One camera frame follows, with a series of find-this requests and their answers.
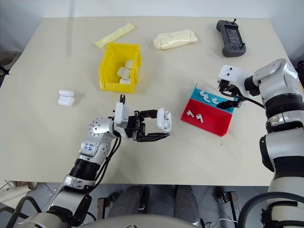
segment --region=yellow plastic bin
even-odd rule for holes
[[[118,92],[135,92],[138,68],[142,62],[139,48],[140,45],[138,44],[107,44],[104,58],[99,67],[99,84],[101,89]],[[117,76],[117,71],[130,59],[133,60],[133,66],[130,71],[131,84],[119,84],[121,78]]]

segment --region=table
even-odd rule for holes
[[[117,42],[141,45],[142,67],[130,110],[164,107],[172,113],[171,136],[149,143],[123,141],[104,183],[268,185],[259,139],[265,111],[250,102],[235,110],[227,135],[218,137],[180,121],[196,83],[219,95],[224,64],[249,73],[278,58],[288,59],[268,19],[238,19],[246,54],[223,57],[219,18],[46,18],[0,89],[1,179],[61,182],[77,158],[89,123],[112,115],[120,93],[101,91],[98,68],[104,51],[94,42],[129,22],[136,29]],[[161,32],[192,29],[198,42],[156,50]],[[75,92],[72,107],[57,104],[57,91]],[[147,121],[147,132],[156,122]]]

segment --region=floor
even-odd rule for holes
[[[38,205],[41,207],[42,211],[48,209],[48,205],[52,196],[55,194],[59,183],[38,183],[37,188],[27,195],[35,198]],[[97,199],[102,197],[107,197],[112,192],[122,192],[130,185],[121,184],[104,184],[99,185],[92,193],[92,203],[89,211],[97,217]],[[163,214],[167,216],[173,215],[174,207],[174,186],[172,185],[147,185],[150,189],[150,198],[148,203],[148,213],[150,214]],[[232,219],[232,212],[230,204],[220,204],[216,202],[213,198],[215,186],[198,186],[192,185],[193,192],[198,202],[199,212],[201,218],[204,222],[214,222],[211,227],[215,226],[216,221],[219,218]],[[253,196],[258,195],[263,192],[267,192],[267,187],[238,187],[238,186],[225,186],[223,187],[225,191],[236,191],[238,196],[239,208],[241,209],[243,205]],[[260,222],[261,209],[265,208],[265,204],[257,205],[249,214],[247,219],[247,228],[262,228],[263,225]],[[26,215],[33,215],[35,210],[27,202],[22,209],[22,212]],[[0,213],[0,227],[4,228],[10,218],[8,212]],[[91,222],[92,219],[87,216],[85,223]],[[234,228],[234,224],[228,221],[220,221],[217,228]]]

